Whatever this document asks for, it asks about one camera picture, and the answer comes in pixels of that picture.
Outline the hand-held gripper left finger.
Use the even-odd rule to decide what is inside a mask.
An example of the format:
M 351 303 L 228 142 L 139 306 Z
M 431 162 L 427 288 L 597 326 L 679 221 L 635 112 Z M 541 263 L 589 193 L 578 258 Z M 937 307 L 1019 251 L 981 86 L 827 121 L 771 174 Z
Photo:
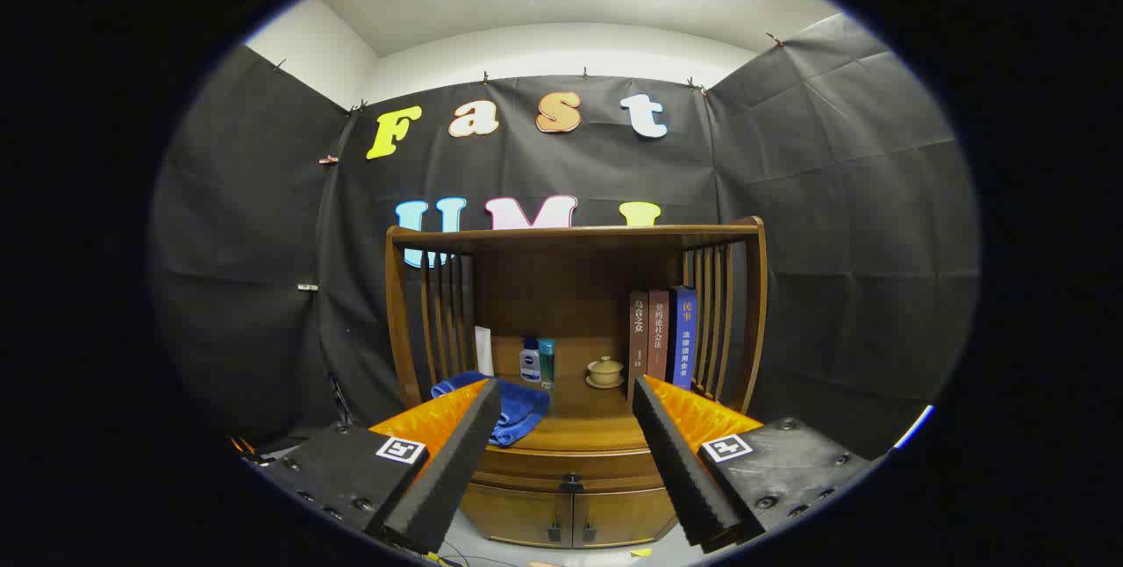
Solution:
M 351 532 L 437 551 L 497 424 L 497 379 L 481 379 L 377 426 L 337 424 L 281 456 L 250 454 L 271 484 Z

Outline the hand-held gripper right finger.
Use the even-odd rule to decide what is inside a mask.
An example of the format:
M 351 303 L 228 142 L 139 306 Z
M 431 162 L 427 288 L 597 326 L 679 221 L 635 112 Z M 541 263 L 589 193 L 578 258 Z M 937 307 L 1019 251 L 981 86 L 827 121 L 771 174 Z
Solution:
M 761 423 L 650 376 L 631 406 L 687 542 L 706 554 L 779 534 L 878 466 L 805 420 Z

